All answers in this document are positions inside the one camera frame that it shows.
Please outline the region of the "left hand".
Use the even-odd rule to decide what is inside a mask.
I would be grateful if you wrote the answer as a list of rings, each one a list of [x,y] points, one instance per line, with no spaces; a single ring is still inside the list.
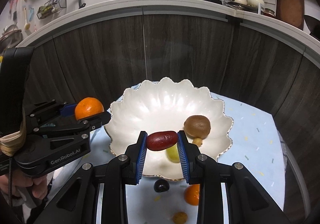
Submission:
[[[31,178],[26,176],[20,170],[15,170],[12,174],[12,197],[20,197],[17,188],[31,187],[33,197],[44,199],[48,193],[47,175],[39,178]]]

